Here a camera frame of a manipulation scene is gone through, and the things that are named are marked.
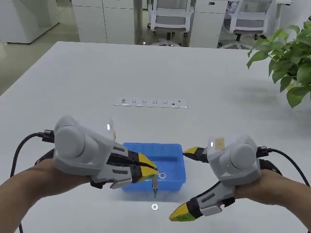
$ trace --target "white office chair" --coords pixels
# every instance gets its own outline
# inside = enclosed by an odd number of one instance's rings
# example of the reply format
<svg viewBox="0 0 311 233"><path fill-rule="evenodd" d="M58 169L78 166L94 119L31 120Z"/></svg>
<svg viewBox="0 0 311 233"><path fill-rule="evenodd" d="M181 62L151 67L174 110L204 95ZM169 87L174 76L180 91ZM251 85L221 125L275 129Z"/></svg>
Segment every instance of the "white office chair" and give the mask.
<svg viewBox="0 0 311 233"><path fill-rule="evenodd" d="M194 13L191 0L151 0L148 11L148 29L153 32L168 31L166 40L160 40L152 45L179 46L170 41L171 33L174 34L174 31L183 32L184 37L188 36L191 15Z"/></svg>
<svg viewBox="0 0 311 233"><path fill-rule="evenodd" d="M265 34L268 29L268 22L270 19L273 6L276 5L276 0L240 0L234 13L227 10L224 20L225 29L232 34L236 34L237 38L234 42L221 46L226 49L236 46L238 49L243 47L252 49L252 45L241 42L241 35Z"/></svg>

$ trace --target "blue container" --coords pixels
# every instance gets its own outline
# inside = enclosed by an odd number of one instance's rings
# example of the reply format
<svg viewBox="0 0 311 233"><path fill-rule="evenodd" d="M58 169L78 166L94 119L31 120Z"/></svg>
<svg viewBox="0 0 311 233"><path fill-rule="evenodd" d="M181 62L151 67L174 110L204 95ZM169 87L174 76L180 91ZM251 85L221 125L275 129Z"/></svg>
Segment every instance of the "blue container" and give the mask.
<svg viewBox="0 0 311 233"><path fill-rule="evenodd" d="M166 174L165 179L158 178L158 191L179 191L186 182L184 156L179 144L124 143L131 151L139 152L153 161L159 172ZM152 179L132 183L122 187L124 191L152 192Z"/></svg>

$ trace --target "floor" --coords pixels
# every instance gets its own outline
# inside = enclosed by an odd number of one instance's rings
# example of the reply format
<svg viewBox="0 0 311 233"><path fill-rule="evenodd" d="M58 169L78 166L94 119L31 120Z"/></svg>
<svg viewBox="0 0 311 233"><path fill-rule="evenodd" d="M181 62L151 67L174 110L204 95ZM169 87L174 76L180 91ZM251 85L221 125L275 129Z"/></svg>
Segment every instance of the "floor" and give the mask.
<svg viewBox="0 0 311 233"><path fill-rule="evenodd" d="M70 2L59 2L60 24L46 32L31 45L16 45L0 42L0 95L4 93L26 70L28 70L43 54L57 41L79 42L77 25ZM148 12L143 13L143 24L146 25L140 44L149 45L157 42L158 38L165 38L166 34L153 33L147 30ZM232 39L232 35L223 33L221 38ZM177 44L185 45L182 33L172 38Z"/></svg>

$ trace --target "electrical outlet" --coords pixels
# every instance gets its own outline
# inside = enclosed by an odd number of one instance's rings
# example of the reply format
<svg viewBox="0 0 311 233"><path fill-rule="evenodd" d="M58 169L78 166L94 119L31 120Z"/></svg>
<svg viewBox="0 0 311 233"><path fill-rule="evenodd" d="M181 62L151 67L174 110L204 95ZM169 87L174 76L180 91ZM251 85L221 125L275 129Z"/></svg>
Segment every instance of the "electrical outlet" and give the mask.
<svg viewBox="0 0 311 233"><path fill-rule="evenodd" d="M119 98L113 104L115 106L134 107L158 107L158 108L187 108L188 104L184 100L163 100L145 98Z"/></svg>

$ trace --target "human hand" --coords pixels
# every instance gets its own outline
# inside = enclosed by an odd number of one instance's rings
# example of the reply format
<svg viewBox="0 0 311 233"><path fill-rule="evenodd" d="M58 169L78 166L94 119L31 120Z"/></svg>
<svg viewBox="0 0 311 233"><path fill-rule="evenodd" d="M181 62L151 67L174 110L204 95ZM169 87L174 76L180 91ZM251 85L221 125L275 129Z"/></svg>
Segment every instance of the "human hand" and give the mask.
<svg viewBox="0 0 311 233"><path fill-rule="evenodd" d="M81 184L91 181L90 177L66 174L53 166L53 159L46 159L25 172L33 173L35 193L47 197L65 193Z"/></svg>
<svg viewBox="0 0 311 233"><path fill-rule="evenodd" d="M247 198L262 204L283 206L283 194L291 180L271 170L261 170L261 178L253 183L241 185L235 190L237 199Z"/></svg>

